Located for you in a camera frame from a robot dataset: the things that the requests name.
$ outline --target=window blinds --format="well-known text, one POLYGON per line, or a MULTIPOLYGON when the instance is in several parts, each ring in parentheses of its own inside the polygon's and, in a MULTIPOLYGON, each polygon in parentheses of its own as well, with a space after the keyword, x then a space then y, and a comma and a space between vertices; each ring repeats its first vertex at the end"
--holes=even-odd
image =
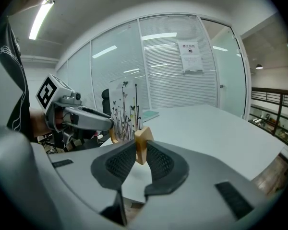
POLYGON ((216 68, 196 16, 166 15, 140 20, 152 108, 217 105, 216 68), (177 41, 197 41, 203 72, 182 72, 177 41))
POLYGON ((96 110, 90 64, 90 44, 86 44, 68 60, 68 85, 81 94, 82 105, 96 110))
POLYGON ((92 40, 92 81, 98 111, 103 111, 101 93, 109 82, 124 76, 141 79, 142 105, 149 108, 144 60, 137 21, 113 28, 92 40))
POLYGON ((65 82, 66 84, 68 84, 68 82, 67 82, 67 61, 57 71, 57 77, 59 79, 63 80, 63 82, 65 82))

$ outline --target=person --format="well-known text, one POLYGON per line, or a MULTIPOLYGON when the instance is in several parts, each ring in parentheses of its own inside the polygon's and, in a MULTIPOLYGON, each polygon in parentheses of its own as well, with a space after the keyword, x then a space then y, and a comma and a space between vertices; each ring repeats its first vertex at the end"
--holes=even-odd
MULTIPOLYGON (((7 15, 37 6, 43 1, 13 0, 9 5, 7 15)), ((28 84, 20 55, 20 48, 9 24, 8 16, 4 16, 0 20, 0 63, 23 92, 8 119, 7 127, 23 133, 30 141, 34 141, 37 136, 49 133, 50 129, 46 125, 43 111, 30 108, 28 84)), ((62 111, 58 111, 56 113, 57 125, 63 122, 62 118, 62 111)))

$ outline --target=paper sign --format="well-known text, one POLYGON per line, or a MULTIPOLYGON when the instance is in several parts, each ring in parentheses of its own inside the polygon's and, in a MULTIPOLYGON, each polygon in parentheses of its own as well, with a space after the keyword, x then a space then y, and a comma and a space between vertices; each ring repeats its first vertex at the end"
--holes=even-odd
POLYGON ((200 50, 196 41, 178 41, 181 56, 199 56, 200 50))
POLYGON ((201 56, 181 56, 183 71, 203 70, 201 56))
POLYGON ((134 139, 135 131, 143 127, 140 81, 137 78, 112 81, 109 97, 116 139, 134 139))
POLYGON ((202 56, 196 41, 178 41, 182 71, 203 70, 202 56))

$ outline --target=person's arm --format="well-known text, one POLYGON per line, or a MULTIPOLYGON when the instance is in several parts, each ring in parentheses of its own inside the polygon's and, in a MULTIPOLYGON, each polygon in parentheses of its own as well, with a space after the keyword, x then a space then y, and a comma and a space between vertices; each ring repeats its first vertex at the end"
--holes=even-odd
MULTIPOLYGON (((46 125, 44 112, 42 110, 30 108, 30 119, 34 137, 42 136, 51 132, 51 130, 46 125)), ((62 122, 62 112, 57 112, 56 125, 60 125, 62 122)))

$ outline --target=glass door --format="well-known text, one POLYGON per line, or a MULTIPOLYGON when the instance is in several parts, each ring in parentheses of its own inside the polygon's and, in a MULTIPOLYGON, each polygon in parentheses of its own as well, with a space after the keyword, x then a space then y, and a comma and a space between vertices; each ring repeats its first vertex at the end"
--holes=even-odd
POLYGON ((238 43, 230 27, 203 20, 209 34, 219 71, 220 108, 243 117, 246 79, 238 43))

